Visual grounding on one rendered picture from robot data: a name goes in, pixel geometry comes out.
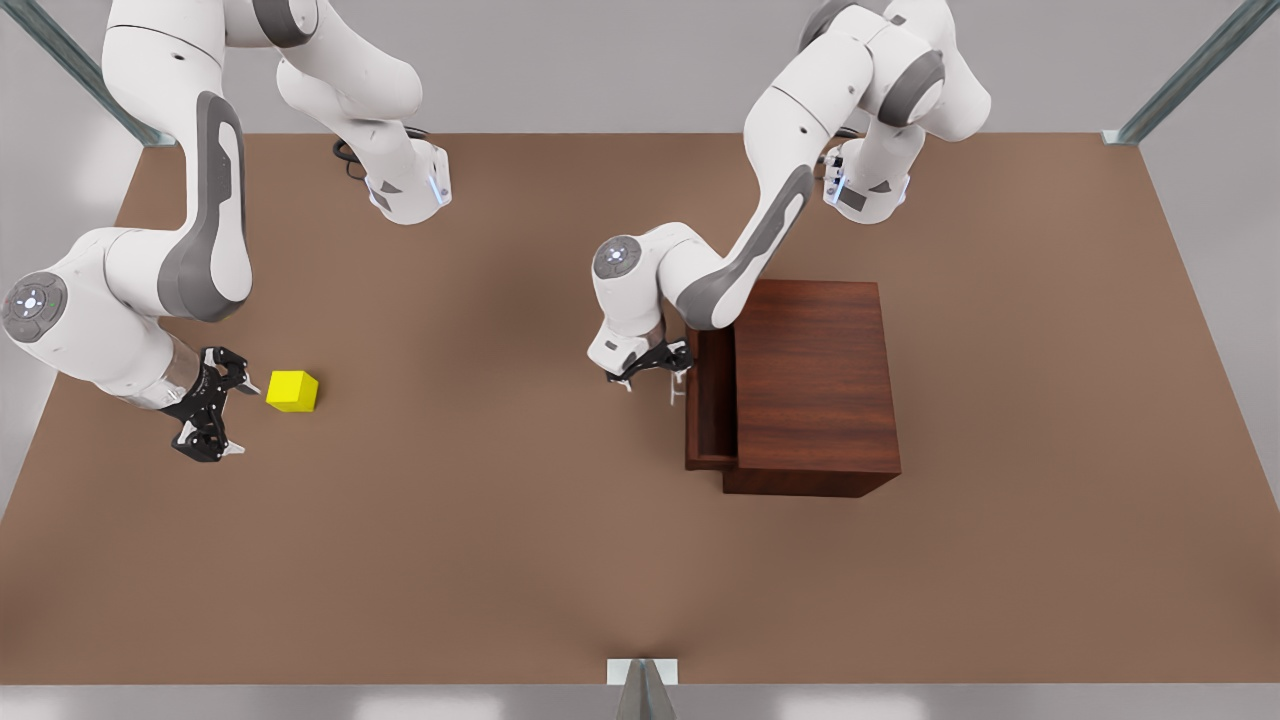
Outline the wooden drawer with silver handle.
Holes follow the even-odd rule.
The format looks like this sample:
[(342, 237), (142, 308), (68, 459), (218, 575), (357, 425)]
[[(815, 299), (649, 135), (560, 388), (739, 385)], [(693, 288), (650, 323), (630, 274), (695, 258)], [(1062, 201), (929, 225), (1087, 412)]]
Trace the wooden drawer with silver handle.
[(739, 457), (733, 328), (690, 331), (687, 346), (685, 468), (731, 470)]

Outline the yellow cube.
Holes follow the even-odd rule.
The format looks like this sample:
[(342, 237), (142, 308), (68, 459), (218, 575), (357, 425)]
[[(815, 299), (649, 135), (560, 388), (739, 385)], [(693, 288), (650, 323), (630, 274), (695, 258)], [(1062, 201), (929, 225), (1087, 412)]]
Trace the yellow cube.
[(283, 413), (312, 413), (317, 389), (319, 382), (307, 372), (274, 370), (265, 402)]

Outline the dark wooden cabinet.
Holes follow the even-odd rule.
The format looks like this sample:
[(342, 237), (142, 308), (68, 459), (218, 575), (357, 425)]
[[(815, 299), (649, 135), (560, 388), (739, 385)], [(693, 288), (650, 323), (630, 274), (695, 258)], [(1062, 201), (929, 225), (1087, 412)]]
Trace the dark wooden cabinet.
[(859, 498), (901, 473), (877, 284), (760, 281), (733, 333), (726, 493)]

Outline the silver frame post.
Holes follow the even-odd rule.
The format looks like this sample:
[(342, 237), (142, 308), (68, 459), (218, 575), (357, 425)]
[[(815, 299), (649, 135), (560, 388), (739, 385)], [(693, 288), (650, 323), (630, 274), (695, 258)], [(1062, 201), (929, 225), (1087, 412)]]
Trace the silver frame post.
[(605, 683), (622, 687), (616, 720), (677, 720), (668, 694), (677, 659), (608, 659)]
[(40, 6), (37, 0), (0, 0), (0, 10), (4, 10), (145, 147), (166, 147), (177, 143), (172, 136), (137, 120), (116, 102), (108, 91), (99, 64)]
[(1276, 12), (1280, 0), (1243, 0), (1121, 128), (1101, 133), (1103, 142), (1139, 145)]

